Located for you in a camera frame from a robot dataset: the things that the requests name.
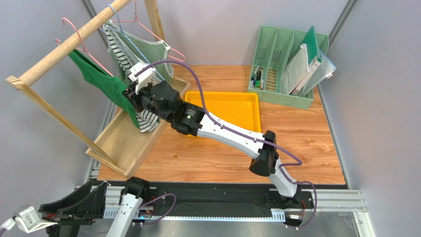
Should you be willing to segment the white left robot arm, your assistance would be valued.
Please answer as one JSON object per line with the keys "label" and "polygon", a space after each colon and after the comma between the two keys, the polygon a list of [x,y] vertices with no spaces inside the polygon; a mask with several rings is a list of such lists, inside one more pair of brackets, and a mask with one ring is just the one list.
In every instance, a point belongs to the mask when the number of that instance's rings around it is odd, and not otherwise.
{"label": "white left robot arm", "polygon": [[[89,181],[64,198],[39,207],[42,219],[53,223],[46,229],[49,237],[77,237],[81,226],[92,225],[104,217],[108,184],[104,182],[95,189],[92,186],[93,182]],[[135,213],[149,197],[148,181],[137,177],[128,179],[121,190],[119,210],[107,236],[124,237]]]}

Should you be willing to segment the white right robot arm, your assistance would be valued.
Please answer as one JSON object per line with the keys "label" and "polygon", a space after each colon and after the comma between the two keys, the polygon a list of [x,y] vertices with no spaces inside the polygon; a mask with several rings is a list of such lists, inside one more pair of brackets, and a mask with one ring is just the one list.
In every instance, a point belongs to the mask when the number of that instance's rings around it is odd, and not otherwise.
{"label": "white right robot arm", "polygon": [[258,133],[228,123],[205,108],[183,101],[166,82],[148,83],[145,87],[132,84],[122,94],[136,110],[151,112],[180,134],[212,139],[242,151],[252,158],[250,171],[268,177],[281,196],[299,196],[297,181],[279,160],[274,132]]}

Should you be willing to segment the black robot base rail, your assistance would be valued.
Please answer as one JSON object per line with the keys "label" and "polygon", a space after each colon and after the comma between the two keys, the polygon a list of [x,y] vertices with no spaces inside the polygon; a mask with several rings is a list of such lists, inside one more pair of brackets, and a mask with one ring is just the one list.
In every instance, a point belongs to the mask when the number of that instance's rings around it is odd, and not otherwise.
{"label": "black robot base rail", "polygon": [[160,198],[153,207],[154,216],[174,209],[168,217],[204,219],[270,218],[274,210],[311,211],[311,191],[301,191],[299,198],[281,197],[271,184],[218,184],[151,182],[150,197]]}

